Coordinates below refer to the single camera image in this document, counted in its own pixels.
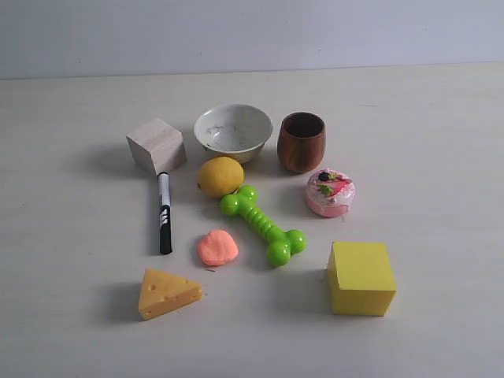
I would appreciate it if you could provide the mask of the orange-pink putty lump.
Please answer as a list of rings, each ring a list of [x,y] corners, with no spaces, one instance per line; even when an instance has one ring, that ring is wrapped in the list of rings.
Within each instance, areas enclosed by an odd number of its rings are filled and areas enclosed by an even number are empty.
[[[224,230],[210,231],[198,244],[198,255],[208,266],[225,265],[239,255],[239,248],[232,236]]]

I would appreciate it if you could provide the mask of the yellow lemon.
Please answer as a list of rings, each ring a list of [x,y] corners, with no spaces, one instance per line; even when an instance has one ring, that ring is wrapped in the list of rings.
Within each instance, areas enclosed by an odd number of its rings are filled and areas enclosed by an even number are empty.
[[[198,172],[198,185],[211,198],[222,198],[233,193],[244,180],[243,167],[230,157],[210,159]]]

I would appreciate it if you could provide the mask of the white ceramic bowl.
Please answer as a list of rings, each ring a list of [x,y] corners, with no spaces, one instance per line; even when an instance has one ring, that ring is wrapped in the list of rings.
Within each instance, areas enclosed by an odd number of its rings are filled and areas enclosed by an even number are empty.
[[[261,153],[272,131],[272,121],[264,111],[244,104],[215,106],[194,124],[195,138],[210,157],[225,156],[240,164]]]

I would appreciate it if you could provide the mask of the green plastic bone toy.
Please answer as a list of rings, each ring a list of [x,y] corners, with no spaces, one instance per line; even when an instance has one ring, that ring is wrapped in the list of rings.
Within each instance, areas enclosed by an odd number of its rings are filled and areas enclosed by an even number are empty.
[[[220,200],[223,214],[241,216],[268,244],[267,258],[274,267],[286,265],[293,255],[307,246],[306,235],[299,230],[284,231],[257,205],[258,190],[251,185],[241,186],[237,192]]]

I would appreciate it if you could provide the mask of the brown wooden cup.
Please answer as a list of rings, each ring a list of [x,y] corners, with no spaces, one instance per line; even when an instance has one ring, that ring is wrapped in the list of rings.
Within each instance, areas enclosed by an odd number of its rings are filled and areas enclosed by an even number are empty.
[[[276,150],[287,171],[301,174],[315,169],[323,159],[325,146],[325,123],[318,115],[297,112],[283,119]]]

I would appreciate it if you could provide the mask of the pink toy cake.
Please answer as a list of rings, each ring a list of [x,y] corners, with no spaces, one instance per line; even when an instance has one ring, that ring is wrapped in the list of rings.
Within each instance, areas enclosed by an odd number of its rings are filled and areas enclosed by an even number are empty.
[[[356,194],[354,181],[343,172],[321,169],[305,186],[307,206],[322,217],[341,217],[350,211]]]

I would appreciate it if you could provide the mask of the black and white marker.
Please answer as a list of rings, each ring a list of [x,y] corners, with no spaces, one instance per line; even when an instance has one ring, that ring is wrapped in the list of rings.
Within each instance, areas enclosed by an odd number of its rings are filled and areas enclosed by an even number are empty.
[[[171,230],[171,196],[169,189],[169,174],[161,172],[157,176],[159,189],[159,236],[160,254],[172,253],[172,230]]]

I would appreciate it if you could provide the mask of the light wooden cube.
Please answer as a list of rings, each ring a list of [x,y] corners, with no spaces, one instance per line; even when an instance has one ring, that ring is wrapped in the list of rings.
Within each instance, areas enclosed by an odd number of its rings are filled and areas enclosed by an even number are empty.
[[[134,162],[157,176],[171,172],[187,161],[182,133],[155,118],[126,135]]]

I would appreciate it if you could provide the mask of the yellow cheese wedge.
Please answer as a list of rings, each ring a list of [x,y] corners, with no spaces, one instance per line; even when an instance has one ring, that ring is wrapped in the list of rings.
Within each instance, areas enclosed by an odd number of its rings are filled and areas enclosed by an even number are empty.
[[[145,321],[197,302],[202,285],[171,273],[147,269],[139,295],[139,313]]]

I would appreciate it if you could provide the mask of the yellow foam cube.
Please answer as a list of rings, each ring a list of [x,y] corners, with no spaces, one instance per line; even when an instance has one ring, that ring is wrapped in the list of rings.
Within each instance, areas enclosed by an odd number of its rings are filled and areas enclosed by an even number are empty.
[[[327,273],[337,315],[382,317],[397,292],[384,243],[334,242]]]

